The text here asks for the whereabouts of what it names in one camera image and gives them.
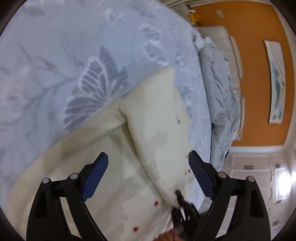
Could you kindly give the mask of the person's right hand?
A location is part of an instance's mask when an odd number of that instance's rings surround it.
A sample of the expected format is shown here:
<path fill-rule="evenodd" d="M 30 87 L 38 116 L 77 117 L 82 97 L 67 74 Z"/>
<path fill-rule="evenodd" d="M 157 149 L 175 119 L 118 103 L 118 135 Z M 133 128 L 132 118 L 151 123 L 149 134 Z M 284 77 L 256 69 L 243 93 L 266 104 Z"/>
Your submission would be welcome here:
<path fill-rule="evenodd" d="M 183 241 L 183 239 L 179 237 L 176 233 L 176 229 L 169 230 L 168 232 L 160 234 L 156 239 L 154 239 L 154 241 Z"/>

